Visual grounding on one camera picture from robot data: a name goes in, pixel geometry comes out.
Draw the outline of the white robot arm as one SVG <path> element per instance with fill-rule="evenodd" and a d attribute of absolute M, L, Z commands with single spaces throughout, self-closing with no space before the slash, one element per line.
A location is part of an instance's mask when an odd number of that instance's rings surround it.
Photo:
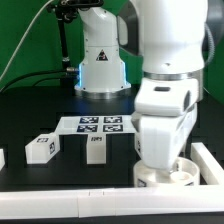
<path fill-rule="evenodd" d="M 132 122 L 147 167 L 169 170 L 197 118 L 208 0 L 128 0 L 118 15 L 78 9 L 85 56 L 75 91 L 109 97 L 130 88 L 119 50 L 143 58 Z"/>

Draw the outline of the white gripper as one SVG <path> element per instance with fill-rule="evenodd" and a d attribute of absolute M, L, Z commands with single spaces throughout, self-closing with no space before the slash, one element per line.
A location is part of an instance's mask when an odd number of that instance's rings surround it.
<path fill-rule="evenodd" d="M 134 112 L 131 122 L 139 134 L 140 158 L 144 165 L 170 170 L 197 120 L 197 105 L 178 117 L 141 115 Z"/>

